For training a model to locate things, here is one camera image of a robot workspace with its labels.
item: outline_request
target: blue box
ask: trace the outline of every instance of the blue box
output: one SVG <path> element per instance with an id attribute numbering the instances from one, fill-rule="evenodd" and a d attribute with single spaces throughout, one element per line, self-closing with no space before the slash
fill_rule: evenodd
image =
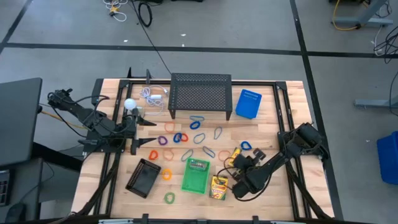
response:
<path id="1" fill-rule="evenodd" d="M 243 89 L 236 105 L 236 114 L 249 119 L 255 118 L 259 111 L 261 98 L 261 94 Z"/>
<path id="2" fill-rule="evenodd" d="M 398 131 L 377 140 L 381 179 L 388 184 L 398 184 Z"/>

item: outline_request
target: wooden tabletop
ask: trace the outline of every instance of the wooden tabletop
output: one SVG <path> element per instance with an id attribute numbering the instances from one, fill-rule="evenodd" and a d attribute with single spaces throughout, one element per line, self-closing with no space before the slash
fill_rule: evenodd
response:
<path id="1" fill-rule="evenodd" d="M 302 82 L 289 81 L 287 83 L 290 105 L 295 127 L 305 122 L 311 122 L 310 111 L 307 98 L 305 96 Z M 118 89 L 118 79 L 105 79 L 103 82 L 101 94 L 107 95 L 111 99 L 103 101 L 98 110 L 105 112 L 109 118 L 112 117 L 114 102 Z M 145 108 L 146 112 L 156 112 L 160 108 L 150 107 L 139 93 L 145 85 L 133 85 L 131 98 L 137 101 L 139 106 Z M 175 122 L 175 131 L 186 133 L 189 136 L 188 142 L 174 143 L 173 134 L 165 131 L 165 123 L 172 121 L 169 111 L 165 108 L 160 115 L 145 115 L 145 119 L 157 124 L 157 126 L 139 126 L 138 137 L 158 137 L 166 136 L 169 143 L 160 146 L 157 141 L 149 142 L 137 150 L 137 155 L 132 156 L 129 152 L 130 140 L 127 142 L 126 151 L 121 156 L 118 178 L 114 193 L 113 207 L 111 216 L 140 218 L 143 213 L 148 213 L 149 218 L 181 218 L 181 219 L 217 219 L 217 220 L 251 220 L 253 215 L 258 215 L 260 220 L 293 220 L 292 207 L 290 203 L 289 186 L 287 183 L 287 174 L 284 167 L 274 172 L 271 182 L 266 191 L 257 199 L 251 202 L 239 202 L 230 190 L 227 191 L 226 200 L 216 200 L 209 198 L 210 181 L 205 195 L 194 194 L 181 191 L 182 177 L 185 169 L 185 163 L 181 156 L 189 149 L 193 149 L 193 158 L 205 159 L 210 161 L 210 177 L 215 175 L 223 168 L 223 162 L 218 159 L 218 153 L 222 150 L 232 152 L 240 145 L 242 141 L 249 141 L 253 148 L 261 148 L 267 157 L 266 162 L 279 151 L 276 133 L 279 130 L 277 115 L 275 110 L 274 95 L 269 86 L 233 86 L 233 106 L 236 106 L 242 89 L 247 89 L 260 93 L 262 95 L 261 105 L 257 118 L 246 119 L 231 115 L 229 121 L 225 120 L 225 112 L 206 112 L 206 111 L 177 111 Z M 151 94 L 163 94 L 160 88 L 151 88 Z M 282 111 L 285 112 L 282 93 L 280 92 Z M 119 121 L 123 109 L 119 110 Z M 192 122 L 190 115 L 204 116 L 205 120 L 197 130 L 189 128 Z M 289 129 L 287 118 L 284 114 L 285 128 Z M 223 127 L 221 136 L 214 140 L 214 131 L 218 126 Z M 195 144 L 193 137 L 196 134 L 205 133 L 206 139 L 201 144 Z M 202 151 L 202 147 L 207 146 L 216 153 L 213 159 Z M 159 158 L 154 161 L 162 169 L 172 171 L 171 180 L 164 180 L 161 175 L 158 176 L 149 196 L 144 199 L 125 189 L 125 186 L 134 172 L 137 163 L 141 158 L 148 159 L 151 150 L 159 152 Z M 171 161 L 164 158 L 171 156 L 168 151 L 171 149 L 174 157 Z M 244 151 L 243 154 L 252 155 L 252 151 Z M 81 169 L 80 178 L 76 188 L 76 194 L 73 201 L 72 211 L 79 211 L 90 199 L 98 186 L 100 173 L 103 163 L 103 153 L 92 153 L 86 159 Z M 220 159 L 225 159 L 226 154 L 220 154 Z M 316 202 L 330 216 L 333 216 L 331 200 L 326 184 L 325 174 L 322 168 L 322 162 L 315 156 L 302 156 L 303 171 L 308 191 Z M 230 186 L 234 180 L 229 177 Z M 167 192 L 175 194 L 175 201 L 172 205 L 164 202 L 164 195 Z M 300 214 L 303 217 L 303 206 L 299 191 L 296 189 Z M 104 193 L 101 211 L 104 212 L 107 193 Z M 251 198 L 253 195 L 247 194 L 244 198 Z"/>

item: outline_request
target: green tray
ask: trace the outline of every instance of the green tray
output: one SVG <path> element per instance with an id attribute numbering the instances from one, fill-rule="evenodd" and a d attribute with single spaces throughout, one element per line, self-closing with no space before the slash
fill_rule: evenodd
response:
<path id="1" fill-rule="evenodd" d="M 193 168 L 191 164 L 205 164 L 204 167 Z M 182 179 L 181 190 L 196 194 L 205 194 L 207 189 L 207 180 L 209 178 L 210 162 L 201 159 L 187 159 L 185 165 L 184 177 Z"/>

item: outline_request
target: gray floor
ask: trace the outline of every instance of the gray floor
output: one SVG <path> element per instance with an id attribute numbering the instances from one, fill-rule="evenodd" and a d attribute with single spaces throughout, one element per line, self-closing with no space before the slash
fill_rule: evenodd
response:
<path id="1" fill-rule="evenodd" d="M 25 1 L 0 3 L 2 39 Z M 372 53 L 371 40 L 377 28 L 339 32 L 330 24 L 333 5 L 327 0 L 296 3 L 307 50 Z M 398 24 L 398 4 L 392 2 L 392 7 L 391 18 Z M 362 9 L 355 4 L 342 5 L 338 14 L 356 14 Z M 148 34 L 157 46 L 300 50 L 289 0 L 167 1 L 153 10 L 154 23 Z M 133 10 L 123 6 L 121 12 L 127 14 L 126 22 L 107 16 L 101 0 L 33 0 L 9 42 L 150 46 Z M 380 41 L 392 28 L 382 30 Z M 310 101 L 301 56 L 206 52 L 161 55 L 172 72 L 230 73 L 235 79 L 303 80 Z M 387 98 L 398 70 L 396 60 L 384 65 L 381 59 L 310 57 L 310 65 L 344 218 L 395 223 L 398 187 L 385 184 L 380 178 L 376 140 L 395 131 L 398 118 L 387 110 L 355 108 L 353 100 Z M 45 103 L 47 93 L 59 88 L 73 88 L 74 98 L 89 95 L 96 78 L 125 77 L 129 67 L 133 75 L 143 75 L 148 68 L 157 78 L 169 77 L 155 52 L 5 48 L 0 54 L 0 82 L 41 77 L 40 100 Z M 77 123 L 69 114 L 62 115 Z M 76 145 L 77 139 L 61 122 L 39 115 L 35 141 L 62 150 Z M 79 155 L 81 149 L 65 152 Z M 45 183 L 40 196 L 43 202 L 53 200 L 43 204 L 43 217 L 67 213 L 76 187 L 78 174 L 54 168 L 55 177 Z"/>

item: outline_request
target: orange rubber band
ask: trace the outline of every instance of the orange rubber band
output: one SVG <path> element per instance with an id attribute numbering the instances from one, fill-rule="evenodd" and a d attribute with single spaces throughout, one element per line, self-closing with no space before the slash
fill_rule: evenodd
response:
<path id="1" fill-rule="evenodd" d="M 181 141 L 183 141 L 183 142 L 187 142 L 189 140 L 189 138 L 188 138 L 188 135 L 187 134 L 185 134 L 185 133 L 182 133 L 182 137 L 181 137 Z"/>
<path id="2" fill-rule="evenodd" d="M 156 151 L 156 150 L 152 150 L 152 151 L 150 152 L 150 154 L 149 154 L 148 159 L 149 159 L 149 160 L 156 160 L 158 156 L 159 156 L 159 154 L 157 153 L 157 151 Z"/>
<path id="3" fill-rule="evenodd" d="M 227 151 L 227 150 L 222 150 L 222 151 L 220 151 L 220 152 L 218 153 L 218 160 L 224 162 L 225 159 L 224 159 L 224 160 L 220 159 L 220 154 L 223 153 L 223 152 L 227 152 L 227 153 L 228 153 L 228 156 L 227 156 L 225 159 L 227 159 L 227 158 L 231 155 L 231 152 L 229 152 L 229 151 Z"/>
<path id="4" fill-rule="evenodd" d="M 171 131 L 170 131 L 170 130 L 167 130 L 166 126 L 167 126 L 168 124 L 172 124 L 172 125 L 173 125 L 173 130 L 171 130 Z M 174 121 L 166 122 L 166 123 L 164 124 L 164 130 L 165 130 L 167 133 L 170 133 L 170 134 L 174 133 L 174 129 L 175 129 L 175 123 L 174 123 Z"/>
<path id="5" fill-rule="evenodd" d="M 170 180 L 172 178 L 172 171 L 170 169 L 165 169 L 162 171 L 162 177 L 164 180 Z"/>
<path id="6" fill-rule="evenodd" d="M 168 158 L 165 156 L 165 153 L 164 153 L 165 151 L 170 151 L 170 152 L 171 152 L 172 157 L 171 157 L 170 159 L 168 159 Z M 164 158 L 165 160 L 167 160 L 167 161 L 172 161 L 173 158 L 174 158 L 174 153 L 173 153 L 173 151 L 172 151 L 171 149 L 164 149 L 164 150 L 163 150 L 163 158 Z"/>

